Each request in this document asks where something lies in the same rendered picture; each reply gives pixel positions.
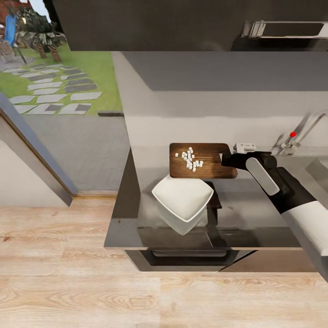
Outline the cutting board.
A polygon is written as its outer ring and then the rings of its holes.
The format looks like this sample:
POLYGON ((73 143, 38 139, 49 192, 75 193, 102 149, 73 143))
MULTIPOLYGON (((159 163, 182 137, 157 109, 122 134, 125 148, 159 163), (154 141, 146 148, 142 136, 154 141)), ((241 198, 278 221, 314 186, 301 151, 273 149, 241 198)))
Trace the cutting board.
POLYGON ((231 154, 225 143, 172 143, 169 146, 169 175, 174 179, 235 179, 237 168, 222 166, 221 154, 231 154), (191 163, 202 162, 202 167, 196 166, 195 170, 187 167, 182 154, 188 154, 189 147, 193 150, 191 163))

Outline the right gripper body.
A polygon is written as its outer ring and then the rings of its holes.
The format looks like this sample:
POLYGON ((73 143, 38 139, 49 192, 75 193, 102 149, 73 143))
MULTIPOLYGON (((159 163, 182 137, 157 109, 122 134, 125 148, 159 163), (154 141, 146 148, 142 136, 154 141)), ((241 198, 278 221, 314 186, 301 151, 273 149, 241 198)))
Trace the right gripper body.
POLYGON ((240 167, 237 164, 237 161, 239 157, 243 154, 222 154, 221 155, 221 165, 222 166, 232 166, 233 168, 238 168, 240 167))

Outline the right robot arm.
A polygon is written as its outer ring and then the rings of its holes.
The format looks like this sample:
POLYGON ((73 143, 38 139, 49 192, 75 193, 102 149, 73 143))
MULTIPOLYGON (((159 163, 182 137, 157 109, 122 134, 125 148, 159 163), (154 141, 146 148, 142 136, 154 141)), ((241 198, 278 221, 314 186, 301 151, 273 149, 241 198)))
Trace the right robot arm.
POLYGON ((251 152, 254 143, 236 143, 233 149, 221 155, 221 165, 250 172, 328 283, 328 210, 284 167, 277 167, 272 152, 251 152))

